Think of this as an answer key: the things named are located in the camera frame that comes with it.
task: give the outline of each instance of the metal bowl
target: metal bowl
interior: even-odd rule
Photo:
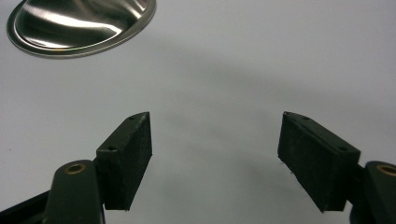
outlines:
[[[25,0],[9,16],[7,33],[36,56],[81,57],[138,34],[155,8],[155,0]]]

